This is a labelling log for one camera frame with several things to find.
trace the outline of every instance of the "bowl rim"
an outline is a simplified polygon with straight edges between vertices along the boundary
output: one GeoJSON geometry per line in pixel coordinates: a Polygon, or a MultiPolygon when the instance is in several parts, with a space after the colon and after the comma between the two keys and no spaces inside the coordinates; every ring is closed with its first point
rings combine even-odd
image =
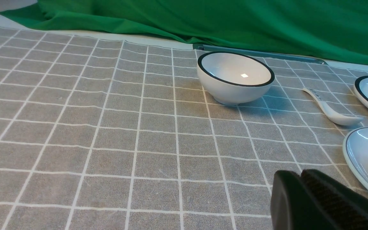
{"type": "Polygon", "coordinates": [[[368,76],[362,76],[362,77],[359,77],[358,79],[356,79],[355,88],[356,88],[357,92],[360,94],[360,96],[362,96],[368,102],[368,97],[366,97],[364,95],[364,93],[362,92],[362,89],[360,89],[360,82],[364,79],[367,79],[367,78],[368,78],[368,76]]]}
{"type": "Polygon", "coordinates": [[[197,61],[197,64],[198,66],[201,68],[201,70],[208,74],[210,77],[213,77],[215,78],[216,80],[219,80],[219,81],[222,81],[222,82],[225,82],[225,83],[228,83],[228,84],[231,84],[231,85],[234,85],[234,86],[244,86],[244,87],[260,87],[260,86],[266,86],[266,85],[269,85],[271,84],[274,80],[275,80],[275,74],[273,73],[273,71],[265,64],[263,63],[262,61],[260,60],[257,60],[255,58],[252,58],[252,57],[249,57],[247,55],[243,55],[243,54],[237,54],[237,53],[233,53],[233,52],[226,52],[226,51],[214,51],[214,52],[209,52],[209,53],[206,53],[206,54],[203,54],[201,55],[199,58],[198,58],[198,61],[197,61]],[[233,82],[230,82],[230,81],[227,81],[227,80],[222,80],[221,78],[219,77],[216,77],[214,75],[212,75],[209,71],[207,71],[204,67],[203,67],[203,64],[202,64],[202,61],[203,61],[203,58],[210,55],[210,54],[217,54],[217,53],[225,53],[225,54],[235,54],[235,55],[239,55],[239,56],[243,56],[243,57],[247,57],[247,58],[250,58],[254,61],[257,61],[259,62],[260,64],[262,64],[264,67],[267,68],[267,70],[269,70],[269,72],[271,73],[271,78],[269,79],[269,81],[265,82],[265,83],[262,83],[262,84],[258,84],[258,85],[243,85],[243,84],[238,84],[238,83],[233,83],[233,82]]]}

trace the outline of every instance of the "green backdrop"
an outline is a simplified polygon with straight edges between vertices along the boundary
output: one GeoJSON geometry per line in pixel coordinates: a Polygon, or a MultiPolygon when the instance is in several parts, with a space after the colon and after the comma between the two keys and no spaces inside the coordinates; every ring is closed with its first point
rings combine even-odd
{"type": "Polygon", "coordinates": [[[365,0],[39,0],[0,14],[32,29],[152,34],[368,64],[365,0]]]}

